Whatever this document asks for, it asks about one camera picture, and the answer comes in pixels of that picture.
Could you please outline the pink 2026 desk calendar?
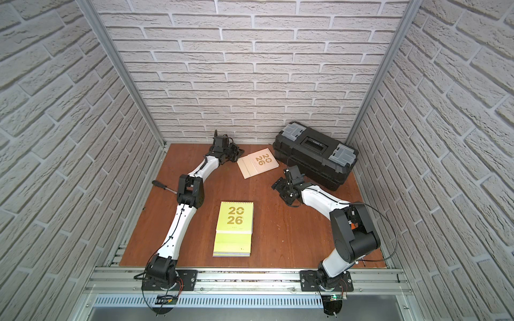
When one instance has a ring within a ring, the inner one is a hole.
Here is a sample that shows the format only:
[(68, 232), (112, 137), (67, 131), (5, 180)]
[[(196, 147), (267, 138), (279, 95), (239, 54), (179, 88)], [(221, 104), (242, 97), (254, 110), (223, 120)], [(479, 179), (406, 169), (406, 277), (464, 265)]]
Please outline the pink 2026 desk calendar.
[(279, 166), (269, 148), (244, 156), (238, 159), (237, 164), (244, 179), (265, 173)]

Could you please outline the green 2026 calendar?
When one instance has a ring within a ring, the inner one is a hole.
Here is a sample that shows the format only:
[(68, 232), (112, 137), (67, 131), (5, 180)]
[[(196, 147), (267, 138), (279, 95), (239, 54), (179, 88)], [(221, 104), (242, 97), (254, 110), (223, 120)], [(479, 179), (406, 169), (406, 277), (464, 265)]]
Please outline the green 2026 calendar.
[(253, 202), (223, 201), (220, 204), (213, 253), (251, 253), (253, 218)]

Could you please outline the purple 2026 calendar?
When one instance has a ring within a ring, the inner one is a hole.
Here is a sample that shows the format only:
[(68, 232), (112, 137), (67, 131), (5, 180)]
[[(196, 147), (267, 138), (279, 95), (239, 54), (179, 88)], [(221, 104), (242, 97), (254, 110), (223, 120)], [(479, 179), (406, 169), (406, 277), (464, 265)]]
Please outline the purple 2026 calendar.
[(213, 257), (214, 258), (223, 258), (223, 257), (228, 257), (228, 258), (238, 258), (238, 257), (249, 257), (250, 256), (250, 252), (225, 252), (225, 251), (215, 251), (213, 253)]

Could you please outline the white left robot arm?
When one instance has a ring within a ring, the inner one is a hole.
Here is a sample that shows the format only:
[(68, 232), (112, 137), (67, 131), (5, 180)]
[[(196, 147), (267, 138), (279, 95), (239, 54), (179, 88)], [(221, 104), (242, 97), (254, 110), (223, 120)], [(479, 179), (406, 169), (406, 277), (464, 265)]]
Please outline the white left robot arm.
[(180, 288), (176, 266), (183, 239), (197, 210), (205, 201), (205, 180), (221, 165), (235, 163), (243, 150), (228, 135), (214, 134), (209, 152), (190, 173), (179, 177), (177, 209), (162, 246), (149, 258), (144, 272), (135, 276), (142, 280), (142, 290), (171, 290)]

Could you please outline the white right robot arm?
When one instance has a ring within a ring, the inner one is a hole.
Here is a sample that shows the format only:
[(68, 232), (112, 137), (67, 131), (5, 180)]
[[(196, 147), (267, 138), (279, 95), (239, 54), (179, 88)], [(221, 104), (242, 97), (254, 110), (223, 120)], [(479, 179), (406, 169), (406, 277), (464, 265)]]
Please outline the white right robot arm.
[(357, 260), (381, 246), (367, 206), (339, 199), (311, 183), (293, 184), (278, 179), (272, 189), (289, 206), (299, 201), (324, 215), (331, 224), (335, 249), (318, 267), (318, 279), (325, 287), (349, 270)]

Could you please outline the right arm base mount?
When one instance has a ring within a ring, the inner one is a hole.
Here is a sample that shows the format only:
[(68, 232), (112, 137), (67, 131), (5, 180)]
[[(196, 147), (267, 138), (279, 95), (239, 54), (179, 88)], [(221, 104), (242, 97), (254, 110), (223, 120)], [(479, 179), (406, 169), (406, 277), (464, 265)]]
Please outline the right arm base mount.
[(321, 298), (323, 311), (328, 316), (337, 316), (343, 307), (343, 301), (354, 291), (353, 280), (349, 272), (342, 272), (336, 277), (329, 277), (323, 269), (301, 270), (300, 284), (303, 292), (313, 292)]

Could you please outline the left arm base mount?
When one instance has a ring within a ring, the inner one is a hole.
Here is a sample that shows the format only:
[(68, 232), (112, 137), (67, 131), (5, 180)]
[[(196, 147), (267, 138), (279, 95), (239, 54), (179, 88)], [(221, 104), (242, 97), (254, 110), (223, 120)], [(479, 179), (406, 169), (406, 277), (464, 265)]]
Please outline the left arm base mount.
[(193, 291), (198, 270), (177, 270), (177, 261), (155, 254), (142, 273), (134, 279), (141, 281), (145, 304), (157, 316), (171, 312), (183, 291)]

